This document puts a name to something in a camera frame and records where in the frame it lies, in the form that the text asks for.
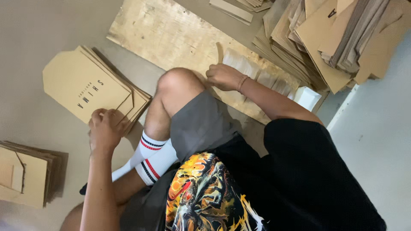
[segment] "gray floor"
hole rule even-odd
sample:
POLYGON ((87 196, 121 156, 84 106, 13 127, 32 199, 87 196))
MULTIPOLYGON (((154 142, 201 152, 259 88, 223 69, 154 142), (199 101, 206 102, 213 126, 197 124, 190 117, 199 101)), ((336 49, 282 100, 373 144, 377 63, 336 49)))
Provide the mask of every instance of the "gray floor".
MULTIPOLYGON (((204 0, 190 2, 191 7, 204 0)), ((59 51, 78 45, 97 48, 118 70, 151 95, 164 70, 124 50, 105 38, 122 4, 121 0, 5 0, 0 3, 0 139, 69 153, 64 194, 44 209, 0 201, 0 230, 58 230, 66 214, 83 197, 78 193, 88 176, 88 127, 43 92, 42 69, 59 51)), ((217 12, 218 24, 233 36, 245 25, 217 12), (231 27, 227 23, 237 23, 231 27)), ((256 17, 256 26, 261 14, 256 17)), ((247 28, 248 37, 253 29, 247 28)), ((246 140, 260 153, 264 126, 228 107, 246 140)), ((144 123, 136 124, 122 139, 113 158, 113 169, 132 155, 144 123)))

